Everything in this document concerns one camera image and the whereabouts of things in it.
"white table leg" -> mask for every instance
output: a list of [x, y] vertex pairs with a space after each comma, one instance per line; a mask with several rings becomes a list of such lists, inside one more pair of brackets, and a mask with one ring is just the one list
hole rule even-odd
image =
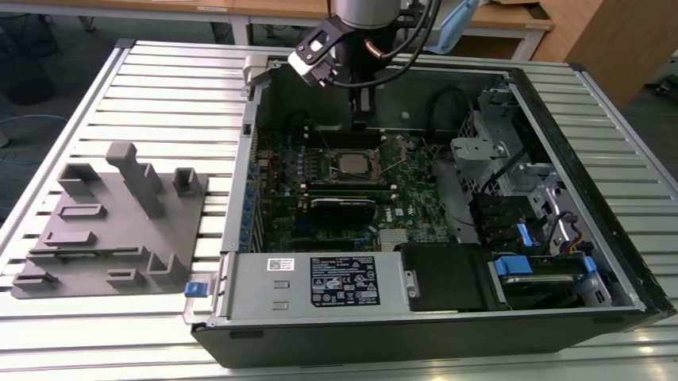
[[249, 17], [232, 14], [228, 19], [233, 28], [233, 41], [236, 45], [248, 46], [252, 44], [249, 41]]
[[536, 47], [539, 46], [539, 43], [542, 42], [544, 33], [546, 32], [539, 29], [526, 31], [526, 36], [520, 40], [520, 43], [518, 44], [518, 48], [512, 53], [512, 57], [511, 57], [512, 60], [516, 60], [516, 61], [531, 60], [531, 56], [534, 55], [534, 52], [536, 51]]

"blue latch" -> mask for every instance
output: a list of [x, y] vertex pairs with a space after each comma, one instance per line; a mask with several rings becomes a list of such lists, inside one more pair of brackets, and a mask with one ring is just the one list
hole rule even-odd
[[495, 260], [495, 269], [499, 276], [531, 274], [530, 261], [526, 256], [503, 256]]
[[187, 298], [207, 298], [208, 284], [203, 282], [188, 282], [183, 288], [183, 295]]
[[595, 265], [594, 258], [590, 256], [583, 257], [583, 266], [586, 267], [586, 272], [590, 274], [598, 270], [598, 266]]
[[523, 243], [527, 247], [534, 246], [534, 242], [531, 241], [530, 232], [527, 231], [527, 226], [526, 226], [526, 224], [518, 224], [518, 231], [520, 232], [520, 236], [522, 236], [522, 243]]

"chip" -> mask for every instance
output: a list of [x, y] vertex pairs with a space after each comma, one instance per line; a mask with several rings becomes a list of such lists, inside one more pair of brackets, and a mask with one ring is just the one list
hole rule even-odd
[[368, 171], [367, 157], [360, 154], [345, 154], [339, 158], [339, 169], [347, 173], [364, 174]]

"floor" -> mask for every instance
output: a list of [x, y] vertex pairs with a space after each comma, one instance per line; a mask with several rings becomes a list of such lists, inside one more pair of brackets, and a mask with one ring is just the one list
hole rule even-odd
[[[24, 107], [13, 106], [0, 95], [0, 121], [6, 115], [13, 114], [53, 114], [68, 117], [119, 38], [213, 43], [213, 31], [208, 23], [97, 18], [94, 26], [96, 31], [88, 33], [82, 30], [76, 17], [53, 17], [50, 29], [58, 42], [58, 52], [46, 57], [42, 64], [57, 89], [57, 95], [36, 106]], [[253, 40], [259, 44], [276, 46], [289, 46], [303, 33], [303, 30], [296, 29], [287, 29], [284, 32], [269, 30], [279, 37], [267, 38], [263, 28], [257, 27], [253, 30]], [[223, 29], [221, 32], [228, 40], [228, 29]], [[668, 172], [678, 177], [678, 149], [675, 149], [678, 104], [656, 98], [650, 90], [643, 90], [631, 102], [624, 116]], [[0, 159], [38, 162], [49, 151], [62, 124], [54, 119], [21, 119], [0, 124], [4, 134], [10, 139], [10, 144], [0, 148]], [[37, 167], [37, 164], [0, 162], [0, 224]]]

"white sticker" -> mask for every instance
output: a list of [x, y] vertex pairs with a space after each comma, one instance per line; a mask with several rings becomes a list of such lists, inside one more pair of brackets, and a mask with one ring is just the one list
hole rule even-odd
[[197, 10], [207, 10], [208, 12], [227, 12], [228, 9], [221, 6], [199, 6]]
[[527, 24], [526, 28], [527, 29], [544, 29], [544, 30], [548, 30], [551, 28], [551, 26], [548, 26], [548, 25], [539, 25], [539, 24]]
[[293, 258], [268, 258], [268, 271], [293, 271], [295, 259]]

